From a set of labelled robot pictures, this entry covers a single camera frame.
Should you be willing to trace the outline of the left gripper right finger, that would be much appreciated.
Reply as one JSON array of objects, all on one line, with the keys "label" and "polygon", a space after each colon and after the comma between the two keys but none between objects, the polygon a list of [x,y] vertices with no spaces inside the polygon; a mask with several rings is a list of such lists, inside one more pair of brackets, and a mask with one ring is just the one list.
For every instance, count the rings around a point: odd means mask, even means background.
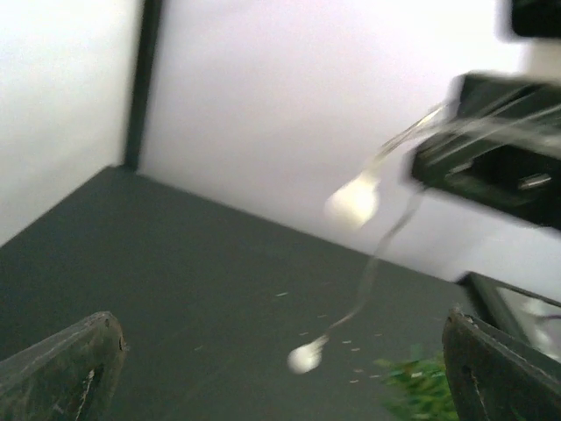
[{"label": "left gripper right finger", "polygon": [[459,419],[560,419],[559,362],[457,309],[447,316],[442,342]]}]

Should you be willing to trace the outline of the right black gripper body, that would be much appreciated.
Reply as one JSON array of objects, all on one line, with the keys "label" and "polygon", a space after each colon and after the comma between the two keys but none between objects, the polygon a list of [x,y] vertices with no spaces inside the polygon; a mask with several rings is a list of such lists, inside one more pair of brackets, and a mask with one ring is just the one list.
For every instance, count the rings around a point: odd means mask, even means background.
[{"label": "right black gripper body", "polygon": [[411,177],[536,226],[560,228],[560,84],[469,72],[417,146]]}]

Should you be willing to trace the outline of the small green christmas tree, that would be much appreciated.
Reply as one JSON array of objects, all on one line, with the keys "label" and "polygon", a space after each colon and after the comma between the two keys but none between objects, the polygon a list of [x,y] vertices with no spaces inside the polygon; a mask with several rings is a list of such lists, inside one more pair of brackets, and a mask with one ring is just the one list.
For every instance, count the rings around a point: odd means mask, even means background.
[{"label": "small green christmas tree", "polygon": [[424,354],[412,346],[406,360],[378,359],[374,364],[384,371],[381,381],[389,389],[383,406],[398,420],[459,420],[442,352]]}]

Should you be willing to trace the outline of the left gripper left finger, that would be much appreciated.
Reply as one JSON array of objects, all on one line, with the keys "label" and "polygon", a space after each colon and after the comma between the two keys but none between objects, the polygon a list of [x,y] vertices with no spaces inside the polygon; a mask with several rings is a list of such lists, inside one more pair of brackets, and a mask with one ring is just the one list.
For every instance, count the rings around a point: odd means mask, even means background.
[{"label": "left gripper left finger", "polygon": [[100,420],[127,348],[108,311],[94,313],[1,362],[2,420]]}]

